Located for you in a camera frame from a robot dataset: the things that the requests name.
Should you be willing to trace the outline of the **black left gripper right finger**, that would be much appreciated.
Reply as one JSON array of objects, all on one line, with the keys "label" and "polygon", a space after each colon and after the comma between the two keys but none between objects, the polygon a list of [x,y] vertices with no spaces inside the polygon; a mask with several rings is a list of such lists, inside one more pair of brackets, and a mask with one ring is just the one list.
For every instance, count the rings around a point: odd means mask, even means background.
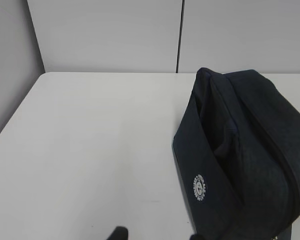
[{"label": "black left gripper right finger", "polygon": [[206,240],[201,234],[194,233],[190,236],[189,240]]}]

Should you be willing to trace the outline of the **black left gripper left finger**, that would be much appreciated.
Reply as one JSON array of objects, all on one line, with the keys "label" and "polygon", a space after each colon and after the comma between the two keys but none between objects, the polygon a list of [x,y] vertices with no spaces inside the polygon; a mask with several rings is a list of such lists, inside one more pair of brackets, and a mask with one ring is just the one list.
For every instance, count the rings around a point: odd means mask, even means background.
[{"label": "black left gripper left finger", "polygon": [[128,240],[129,231],[124,226],[116,226],[112,233],[109,235],[107,240]]}]

